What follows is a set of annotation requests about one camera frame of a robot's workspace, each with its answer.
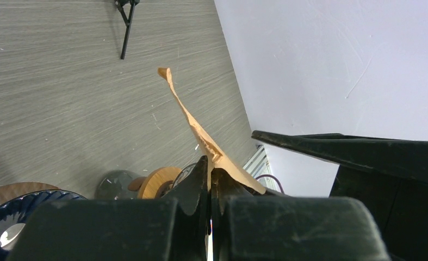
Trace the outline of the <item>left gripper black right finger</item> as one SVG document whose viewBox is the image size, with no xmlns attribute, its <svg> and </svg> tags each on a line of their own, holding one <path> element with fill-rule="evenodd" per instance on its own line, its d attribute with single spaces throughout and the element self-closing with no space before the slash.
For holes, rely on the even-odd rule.
<svg viewBox="0 0 428 261">
<path fill-rule="evenodd" d="M 390 260 L 354 198 L 253 195 L 222 169 L 211 196 L 214 260 Z"/>
</svg>

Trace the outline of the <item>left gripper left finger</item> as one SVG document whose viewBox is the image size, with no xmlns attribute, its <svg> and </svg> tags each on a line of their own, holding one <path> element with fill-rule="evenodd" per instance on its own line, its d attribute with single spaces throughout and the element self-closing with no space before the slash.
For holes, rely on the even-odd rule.
<svg viewBox="0 0 428 261">
<path fill-rule="evenodd" d="M 9 260 L 206 260 L 208 159 L 159 199 L 46 202 Z"/>
</svg>

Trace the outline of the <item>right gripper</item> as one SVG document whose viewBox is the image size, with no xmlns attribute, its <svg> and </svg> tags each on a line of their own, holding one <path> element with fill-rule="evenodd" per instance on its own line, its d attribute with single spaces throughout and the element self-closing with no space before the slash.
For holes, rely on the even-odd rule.
<svg viewBox="0 0 428 261">
<path fill-rule="evenodd" d="M 369 209 L 392 260 L 428 260 L 428 141 L 259 130 L 252 138 L 342 165 L 330 195 L 355 198 Z"/>
</svg>

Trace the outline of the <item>brown paper coffee filter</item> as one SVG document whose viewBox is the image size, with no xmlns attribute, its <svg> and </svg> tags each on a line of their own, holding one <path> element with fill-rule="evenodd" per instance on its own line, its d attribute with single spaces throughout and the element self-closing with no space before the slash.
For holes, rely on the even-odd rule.
<svg viewBox="0 0 428 261">
<path fill-rule="evenodd" d="M 180 106 L 183 115 L 186 118 L 186 121 L 197 141 L 197 144 L 200 146 L 200 149 L 208 159 L 207 167 L 207 180 L 208 180 L 208 190 L 212 186 L 212 171 L 214 169 L 223 169 L 225 170 L 231 178 L 240 184 L 252 189 L 253 191 L 263 195 L 266 192 L 266 188 L 262 186 L 258 181 L 256 181 L 248 172 L 243 168 L 239 167 L 234 163 L 228 155 L 217 145 L 217 143 L 212 139 L 212 137 L 202 128 L 202 126 L 196 121 L 196 119 L 191 115 L 191 113 L 183 105 L 182 101 L 176 94 L 175 87 L 172 80 L 171 70 L 168 67 L 159 67 L 158 74 L 167 81 L 171 93 Z"/>
</svg>

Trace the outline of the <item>dark glass carafe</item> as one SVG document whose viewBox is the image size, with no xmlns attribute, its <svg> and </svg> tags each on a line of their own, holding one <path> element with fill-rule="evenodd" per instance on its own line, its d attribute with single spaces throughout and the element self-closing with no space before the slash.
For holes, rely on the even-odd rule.
<svg viewBox="0 0 428 261">
<path fill-rule="evenodd" d="M 99 182 L 94 198 L 97 200 L 126 200 L 137 198 L 136 191 L 129 190 L 128 186 L 136 179 L 141 178 L 128 170 L 112 170 L 104 174 Z"/>
</svg>

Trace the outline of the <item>blue ribbed dripper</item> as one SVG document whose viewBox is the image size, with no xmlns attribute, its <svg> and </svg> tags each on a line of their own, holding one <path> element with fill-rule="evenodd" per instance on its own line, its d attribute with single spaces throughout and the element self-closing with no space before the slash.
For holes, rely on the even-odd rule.
<svg viewBox="0 0 428 261">
<path fill-rule="evenodd" d="M 84 200 L 65 190 L 43 190 L 16 197 L 0 205 L 0 260 L 6 260 L 15 246 L 27 219 L 41 204 L 58 200 Z"/>
</svg>

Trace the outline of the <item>grey ribbed dripper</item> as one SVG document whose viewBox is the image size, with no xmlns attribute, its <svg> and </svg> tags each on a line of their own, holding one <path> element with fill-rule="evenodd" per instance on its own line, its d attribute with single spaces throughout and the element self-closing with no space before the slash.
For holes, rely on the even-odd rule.
<svg viewBox="0 0 428 261">
<path fill-rule="evenodd" d="M 178 186 L 178 184 L 183 181 L 186 177 L 190 175 L 193 168 L 196 166 L 196 163 L 192 163 L 188 166 L 186 166 L 184 169 L 181 170 L 181 172 L 178 174 L 178 176 L 173 181 L 168 181 L 163 184 L 162 191 L 160 193 L 160 196 L 164 196 L 167 194 L 173 187 Z"/>
</svg>

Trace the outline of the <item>black microphone tripod stand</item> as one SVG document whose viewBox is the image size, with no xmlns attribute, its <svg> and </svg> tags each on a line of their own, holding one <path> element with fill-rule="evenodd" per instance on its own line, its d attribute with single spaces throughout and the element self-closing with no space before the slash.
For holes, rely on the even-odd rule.
<svg viewBox="0 0 428 261">
<path fill-rule="evenodd" d="M 132 25 L 132 21 L 133 21 L 135 7 L 140 3 L 140 0 L 115 0 L 114 3 L 117 7 L 117 10 L 120 12 L 122 19 L 123 19 L 125 26 L 126 26 L 125 37 L 123 40 L 122 51 L 121 51 L 121 55 L 120 55 L 120 59 L 124 60 L 125 55 L 126 55 L 128 40 L 129 40 L 129 34 L 131 31 L 131 25 Z M 130 10 L 129 10 L 128 15 L 126 15 L 124 8 L 123 8 L 126 4 L 129 4 L 129 6 L 130 6 Z"/>
</svg>

